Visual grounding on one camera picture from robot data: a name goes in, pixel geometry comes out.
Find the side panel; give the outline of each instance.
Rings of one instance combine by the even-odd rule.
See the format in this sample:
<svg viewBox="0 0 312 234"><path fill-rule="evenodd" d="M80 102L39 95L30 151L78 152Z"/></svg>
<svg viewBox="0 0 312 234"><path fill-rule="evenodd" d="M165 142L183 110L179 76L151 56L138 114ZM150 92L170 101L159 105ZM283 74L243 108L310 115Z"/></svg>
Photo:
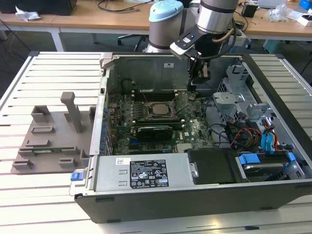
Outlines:
<svg viewBox="0 0 312 234"><path fill-rule="evenodd" d="M95 223L125 222L277 209L308 195L312 183L223 188L203 191L75 196Z"/></svg>

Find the white sticker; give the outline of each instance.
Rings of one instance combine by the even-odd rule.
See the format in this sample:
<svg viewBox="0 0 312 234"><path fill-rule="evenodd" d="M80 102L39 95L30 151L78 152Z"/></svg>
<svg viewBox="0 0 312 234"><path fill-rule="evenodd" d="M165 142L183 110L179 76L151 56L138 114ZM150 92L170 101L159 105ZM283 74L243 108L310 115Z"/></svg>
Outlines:
<svg viewBox="0 0 312 234"><path fill-rule="evenodd" d="M182 39L185 43L189 43L191 40L190 39L188 39L188 38L183 38Z"/></svg>
<svg viewBox="0 0 312 234"><path fill-rule="evenodd" d="M124 157L124 158L116 158L116 165L130 165L131 158Z"/></svg>
<svg viewBox="0 0 312 234"><path fill-rule="evenodd" d="M164 68L174 68L175 64L174 63L164 63Z"/></svg>

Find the computer case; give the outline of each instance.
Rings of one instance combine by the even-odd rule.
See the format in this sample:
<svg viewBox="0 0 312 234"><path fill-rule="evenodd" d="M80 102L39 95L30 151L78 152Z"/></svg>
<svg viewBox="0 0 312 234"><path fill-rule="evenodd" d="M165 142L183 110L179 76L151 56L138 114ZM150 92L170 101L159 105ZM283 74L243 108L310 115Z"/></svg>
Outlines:
<svg viewBox="0 0 312 234"><path fill-rule="evenodd" d="M1 13L15 13L16 9L23 11L36 11L39 14L56 14L69 16L77 0L0 0Z"/></svg>

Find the black box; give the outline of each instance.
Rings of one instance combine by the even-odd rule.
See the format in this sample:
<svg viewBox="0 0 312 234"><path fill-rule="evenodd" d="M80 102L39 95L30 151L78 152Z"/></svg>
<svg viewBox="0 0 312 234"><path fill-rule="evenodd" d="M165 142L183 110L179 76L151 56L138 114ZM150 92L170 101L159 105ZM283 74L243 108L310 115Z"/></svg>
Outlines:
<svg viewBox="0 0 312 234"><path fill-rule="evenodd" d="M0 0L1 13L15 13L16 9L23 11L36 11L39 14L56 14L69 16L77 0Z"/></svg>
<svg viewBox="0 0 312 234"><path fill-rule="evenodd" d="M255 11L257 10L257 8L258 8L258 5L246 3L243 7L242 15L244 17L252 18L252 17L254 17L254 14L255 14Z"/></svg>

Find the blue tab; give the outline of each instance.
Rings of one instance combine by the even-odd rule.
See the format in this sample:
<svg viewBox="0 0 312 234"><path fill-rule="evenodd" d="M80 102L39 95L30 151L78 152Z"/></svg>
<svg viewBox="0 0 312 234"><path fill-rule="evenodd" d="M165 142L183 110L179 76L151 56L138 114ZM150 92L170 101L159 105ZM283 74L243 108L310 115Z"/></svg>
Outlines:
<svg viewBox="0 0 312 234"><path fill-rule="evenodd" d="M238 157L238 159L242 165L260 163L257 154L242 154L241 156Z"/></svg>
<svg viewBox="0 0 312 234"><path fill-rule="evenodd" d="M296 157L293 155L293 153L291 153L291 152L289 152L288 154L287 154L287 156L288 156L288 158L289 158L289 160L292 162L292 161L295 161L296 160Z"/></svg>
<svg viewBox="0 0 312 234"><path fill-rule="evenodd" d="M271 149L272 139L273 139L273 135L269 133L268 140L265 146L265 150L270 152L271 155L274 154L273 150Z"/></svg>
<svg viewBox="0 0 312 234"><path fill-rule="evenodd" d="M82 172L73 172L70 176L71 181L81 181L82 178Z"/></svg>
<svg viewBox="0 0 312 234"><path fill-rule="evenodd" d="M267 134L266 133L262 133L262 137L261 137L261 148L265 149L265 140L267 138Z"/></svg>

